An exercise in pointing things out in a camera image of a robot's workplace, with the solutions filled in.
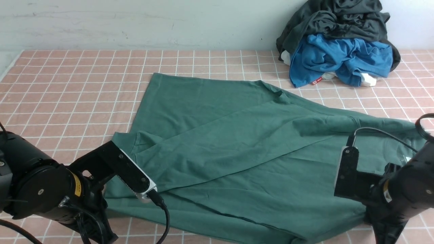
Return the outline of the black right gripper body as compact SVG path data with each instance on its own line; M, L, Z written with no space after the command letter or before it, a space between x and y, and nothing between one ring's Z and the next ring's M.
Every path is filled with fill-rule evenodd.
M395 244L409 219L409 201L397 178L400 169L399 165L387 164L384 174L369 190L371 202L366 207L365 222L372 226L377 244Z

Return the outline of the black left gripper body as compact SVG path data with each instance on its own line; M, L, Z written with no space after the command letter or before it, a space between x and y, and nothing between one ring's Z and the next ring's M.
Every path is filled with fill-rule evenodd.
M107 220L102 193L91 191L86 178L71 176L70 181L58 206L58 223L79 233L84 244L113 244L118 236Z

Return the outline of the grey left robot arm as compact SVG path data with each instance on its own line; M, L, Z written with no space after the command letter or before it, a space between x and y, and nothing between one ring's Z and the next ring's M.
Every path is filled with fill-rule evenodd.
M84 244L113 244L104 184L85 176L79 161L64 165L1 126L1 211L20 220L32 215L80 234Z

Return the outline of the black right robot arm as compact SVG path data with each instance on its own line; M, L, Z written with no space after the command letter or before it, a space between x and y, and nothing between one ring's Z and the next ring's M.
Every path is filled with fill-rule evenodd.
M377 244L395 244L408 221L433 207L433 142L389 173L372 190L376 204L367 207Z

